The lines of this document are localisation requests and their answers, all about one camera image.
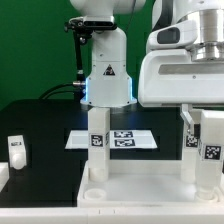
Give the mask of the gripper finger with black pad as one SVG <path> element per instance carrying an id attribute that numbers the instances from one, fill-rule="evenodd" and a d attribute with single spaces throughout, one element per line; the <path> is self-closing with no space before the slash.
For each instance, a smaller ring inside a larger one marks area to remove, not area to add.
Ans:
<path id="1" fill-rule="evenodd" d="M 181 105 L 181 118 L 184 121 L 184 124 L 187 126 L 187 132 L 189 134 L 194 134 L 194 120 L 190 114 L 190 111 L 192 110 L 191 104 L 182 104 Z"/>

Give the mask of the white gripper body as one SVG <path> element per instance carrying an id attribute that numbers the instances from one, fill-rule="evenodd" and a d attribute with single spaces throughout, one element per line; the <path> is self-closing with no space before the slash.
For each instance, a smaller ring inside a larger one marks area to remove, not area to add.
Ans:
<path id="1" fill-rule="evenodd" d="M 143 107 L 224 104 L 224 62 L 192 62 L 185 49 L 151 51 L 141 65 L 138 100 Z"/>

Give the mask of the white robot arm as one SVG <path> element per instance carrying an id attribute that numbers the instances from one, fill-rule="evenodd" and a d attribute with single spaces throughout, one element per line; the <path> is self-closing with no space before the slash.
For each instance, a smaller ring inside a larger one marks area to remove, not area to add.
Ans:
<path id="1" fill-rule="evenodd" d="M 192 134 L 204 128 L 203 106 L 224 104 L 224 0 L 155 0 L 136 99 L 126 72 L 126 35 L 114 16 L 138 11 L 146 0 L 70 2 L 81 13 L 70 28 L 80 42 L 93 40 L 83 104 L 179 106 Z"/>

